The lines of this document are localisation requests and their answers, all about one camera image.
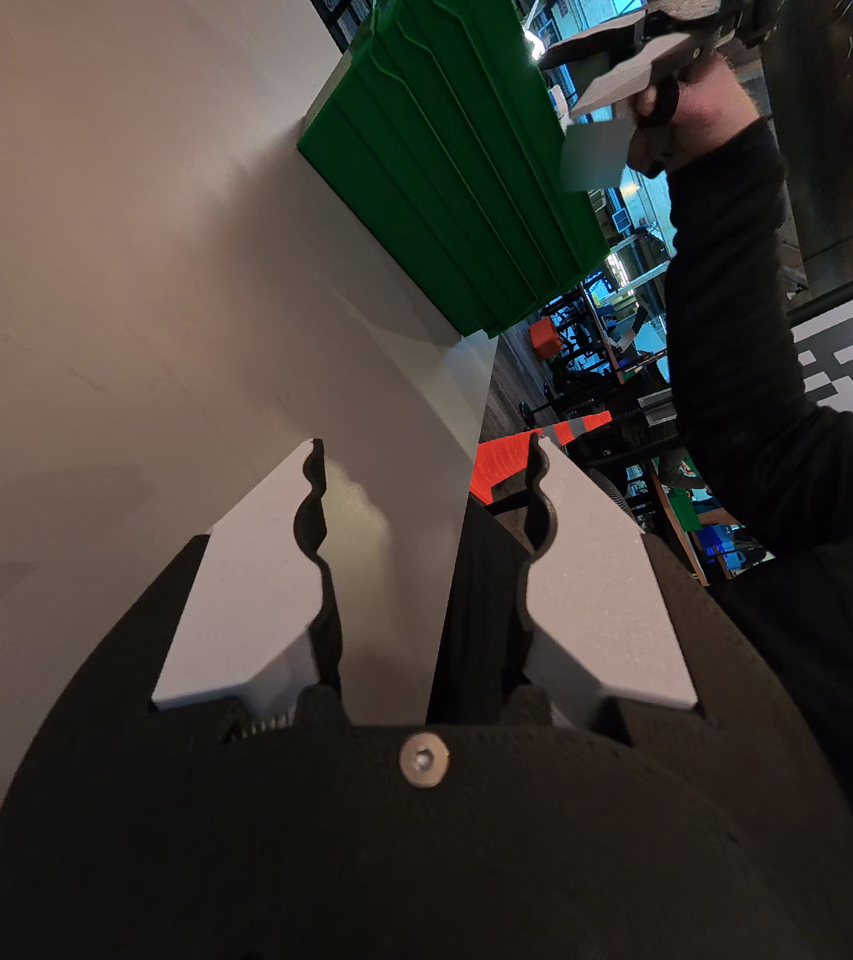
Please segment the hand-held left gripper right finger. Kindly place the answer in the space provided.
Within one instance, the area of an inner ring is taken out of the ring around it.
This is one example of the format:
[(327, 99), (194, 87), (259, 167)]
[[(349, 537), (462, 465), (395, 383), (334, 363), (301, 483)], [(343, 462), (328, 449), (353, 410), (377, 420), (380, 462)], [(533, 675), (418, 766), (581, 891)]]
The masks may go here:
[(550, 438), (530, 438), (519, 620), (524, 676), (561, 727), (597, 726), (611, 702), (688, 713), (697, 691), (641, 526), (618, 490)]

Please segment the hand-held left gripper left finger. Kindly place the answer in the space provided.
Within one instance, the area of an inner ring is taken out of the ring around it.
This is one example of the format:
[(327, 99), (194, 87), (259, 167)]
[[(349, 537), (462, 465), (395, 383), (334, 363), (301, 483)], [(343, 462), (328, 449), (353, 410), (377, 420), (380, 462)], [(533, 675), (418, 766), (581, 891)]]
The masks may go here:
[(208, 531), (160, 669), (162, 711), (225, 698), (255, 722), (294, 714), (303, 690), (341, 693), (343, 635), (327, 535), (324, 443), (300, 443)]

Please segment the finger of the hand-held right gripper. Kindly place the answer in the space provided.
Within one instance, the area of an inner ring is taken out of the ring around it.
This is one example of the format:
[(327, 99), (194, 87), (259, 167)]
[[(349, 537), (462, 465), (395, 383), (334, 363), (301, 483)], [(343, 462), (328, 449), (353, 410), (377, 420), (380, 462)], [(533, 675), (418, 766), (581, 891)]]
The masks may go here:
[(600, 57), (605, 69), (630, 59), (645, 42), (645, 21), (605, 21), (552, 43), (539, 58), (542, 73)]
[(571, 119), (628, 100), (693, 62), (702, 46), (694, 32), (673, 32), (646, 42), (642, 49), (592, 78), (570, 109)]

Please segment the stack of nested green bins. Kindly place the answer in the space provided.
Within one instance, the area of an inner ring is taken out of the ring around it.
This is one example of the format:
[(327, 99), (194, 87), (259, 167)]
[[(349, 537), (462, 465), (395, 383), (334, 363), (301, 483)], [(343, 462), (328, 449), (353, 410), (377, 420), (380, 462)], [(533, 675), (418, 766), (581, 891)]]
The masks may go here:
[(601, 268), (588, 195), (513, 2), (370, 2), (298, 150), (463, 337), (496, 337)]

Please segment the person's right forearm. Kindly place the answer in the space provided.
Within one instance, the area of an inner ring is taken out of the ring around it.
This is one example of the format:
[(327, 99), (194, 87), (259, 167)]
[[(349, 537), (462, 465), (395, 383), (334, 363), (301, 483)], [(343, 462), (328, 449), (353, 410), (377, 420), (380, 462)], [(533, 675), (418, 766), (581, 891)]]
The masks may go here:
[(668, 178), (673, 402), (694, 465), (762, 544), (853, 564), (853, 415), (805, 394), (779, 300), (783, 181), (764, 121)]

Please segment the person's right hand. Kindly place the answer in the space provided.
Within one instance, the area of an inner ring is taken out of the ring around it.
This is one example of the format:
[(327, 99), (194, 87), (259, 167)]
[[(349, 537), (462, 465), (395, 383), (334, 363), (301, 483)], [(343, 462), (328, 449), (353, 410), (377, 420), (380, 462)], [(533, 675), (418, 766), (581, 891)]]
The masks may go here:
[(678, 90), (677, 106), (653, 150), (667, 174), (720, 149), (762, 118), (721, 54), (693, 66)]

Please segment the orange traffic cone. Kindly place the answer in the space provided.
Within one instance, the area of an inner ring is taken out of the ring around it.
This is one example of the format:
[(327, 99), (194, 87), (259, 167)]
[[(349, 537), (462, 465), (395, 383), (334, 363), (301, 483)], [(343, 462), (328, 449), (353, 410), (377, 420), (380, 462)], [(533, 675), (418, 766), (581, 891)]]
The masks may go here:
[(612, 423), (612, 420), (612, 414), (604, 411), (481, 442), (473, 461), (470, 494), (483, 506), (491, 506), (494, 487), (527, 469), (530, 437), (538, 435), (542, 440), (551, 440), (564, 449), (580, 437)]

